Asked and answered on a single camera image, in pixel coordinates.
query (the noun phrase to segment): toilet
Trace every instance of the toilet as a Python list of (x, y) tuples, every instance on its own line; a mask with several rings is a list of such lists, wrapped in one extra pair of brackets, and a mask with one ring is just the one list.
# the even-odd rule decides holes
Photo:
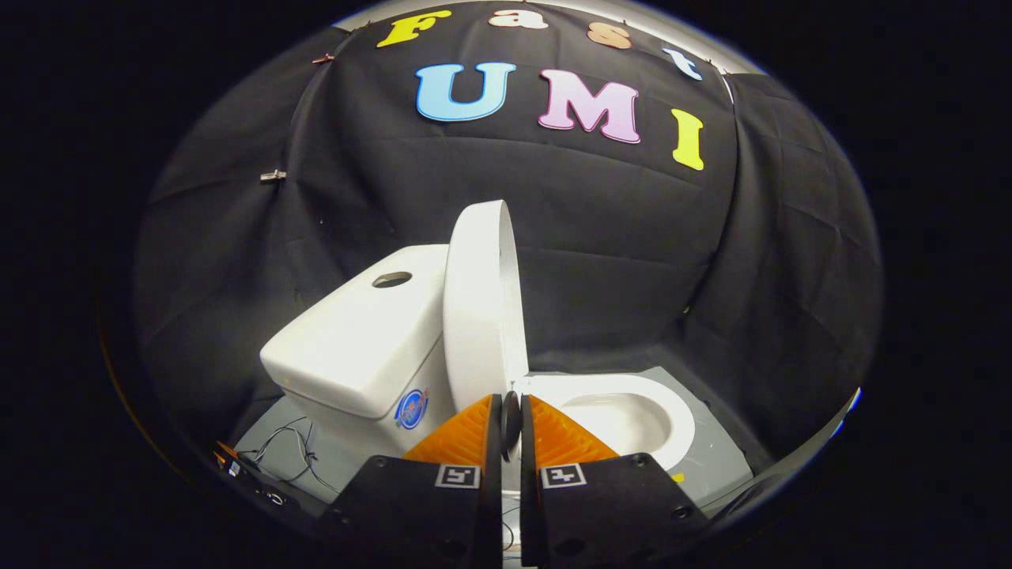
[[(505, 201), (472, 205), (457, 219), (442, 308), (446, 370), (458, 409), (489, 393), (513, 390), (561, 410), (619, 456), (649, 453), (670, 470), (688, 452), (695, 435), (692, 413), (658, 382), (634, 374), (529, 373), (516, 244)], [(509, 485), (504, 472), (504, 490)]]
[(403, 456), (456, 412), (442, 344), (446, 251), (394, 252), (260, 350), (271, 380), (336, 441), (351, 473), (372, 455)]

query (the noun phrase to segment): foam letter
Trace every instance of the foam letter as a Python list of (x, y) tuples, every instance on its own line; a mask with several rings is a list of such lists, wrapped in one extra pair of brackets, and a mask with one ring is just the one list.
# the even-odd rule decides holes
[(661, 51), (671, 56), (671, 59), (675, 61), (675, 65), (678, 66), (678, 69), (682, 70), (682, 73), (688, 75), (696, 81), (702, 81), (702, 75), (699, 75), (694, 69), (692, 69), (695, 67), (695, 64), (685, 59), (685, 56), (683, 56), (681, 52), (676, 52), (675, 50), (669, 48), (661, 48)]
[(589, 27), (590, 30), (587, 31), (587, 37), (598, 44), (618, 48), (619, 50), (628, 50), (632, 47), (632, 43), (626, 39), (629, 36), (629, 32), (618, 26), (595, 21)]
[(549, 24), (544, 23), (541, 14), (530, 10), (499, 10), (489, 23), (499, 27), (527, 27), (530, 29), (544, 29)]
[(463, 71), (462, 65), (448, 63), (419, 69), (418, 112), (433, 120), (446, 123), (474, 120), (499, 110), (506, 100), (506, 76), (516, 69), (511, 63), (483, 63), (475, 69), (485, 74), (482, 97), (474, 102), (459, 103), (450, 97), (453, 76)]
[(702, 120), (677, 108), (672, 108), (671, 114), (675, 115), (675, 123), (678, 124), (678, 148), (671, 155), (679, 164), (685, 164), (693, 170), (702, 170), (702, 159), (699, 158), (699, 130), (702, 129)]
[(572, 129), (575, 126), (569, 117), (569, 107), (572, 106), (584, 131), (593, 131), (607, 112), (608, 121), (601, 127), (602, 135), (628, 144), (640, 142), (632, 110), (640, 93), (632, 87), (608, 83), (597, 95), (591, 95), (575, 73), (545, 69), (541, 77), (549, 80), (549, 111), (538, 117), (540, 126), (563, 131)]
[(438, 12), (429, 12), (427, 14), (418, 14), (417, 16), (399, 19), (391, 24), (394, 26), (394, 29), (391, 30), (390, 35), (386, 39), (376, 44), (376, 48), (414, 39), (418, 37), (418, 34), (415, 33), (416, 29), (428, 29), (432, 27), (432, 24), (436, 23), (436, 18), (444, 18), (451, 13), (449, 10), (439, 10)]

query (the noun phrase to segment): pink letter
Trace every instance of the pink letter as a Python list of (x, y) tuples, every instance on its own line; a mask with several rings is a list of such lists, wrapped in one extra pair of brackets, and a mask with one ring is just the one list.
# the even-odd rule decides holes
[(537, 118), (540, 126), (561, 131), (572, 129), (575, 126), (569, 117), (572, 106), (584, 131), (593, 131), (607, 112), (608, 121), (601, 127), (602, 135), (628, 144), (640, 142), (632, 112), (632, 103), (640, 93), (632, 87), (608, 83), (597, 95), (591, 95), (575, 73), (545, 69), (541, 77), (549, 80), (549, 111)]

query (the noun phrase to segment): blue letter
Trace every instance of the blue letter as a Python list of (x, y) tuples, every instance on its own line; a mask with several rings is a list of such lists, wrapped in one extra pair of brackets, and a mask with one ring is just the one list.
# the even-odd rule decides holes
[(688, 75), (696, 81), (702, 81), (702, 75), (699, 75), (692, 69), (695, 67), (695, 64), (685, 59), (685, 56), (683, 56), (681, 52), (676, 52), (669, 48), (661, 48), (661, 51), (671, 56), (671, 59), (675, 60), (675, 65), (678, 66), (678, 69), (682, 70), (682, 73)]
[(463, 71), (462, 65), (448, 63), (419, 69), (418, 112), (433, 120), (446, 123), (474, 120), (492, 114), (506, 101), (506, 75), (516, 69), (511, 63), (483, 63), (475, 69), (485, 74), (482, 97), (474, 102), (460, 103), (450, 98), (453, 76)]

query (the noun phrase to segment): orange gripper pad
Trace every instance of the orange gripper pad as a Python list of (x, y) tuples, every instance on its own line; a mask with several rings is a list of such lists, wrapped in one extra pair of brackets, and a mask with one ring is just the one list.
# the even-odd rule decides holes
[(485, 468), (489, 430), (489, 395), (423, 438), (404, 456), (408, 461)]
[(537, 470), (572, 463), (590, 463), (618, 458), (580, 423), (540, 399), (530, 397), (534, 426), (534, 465)]

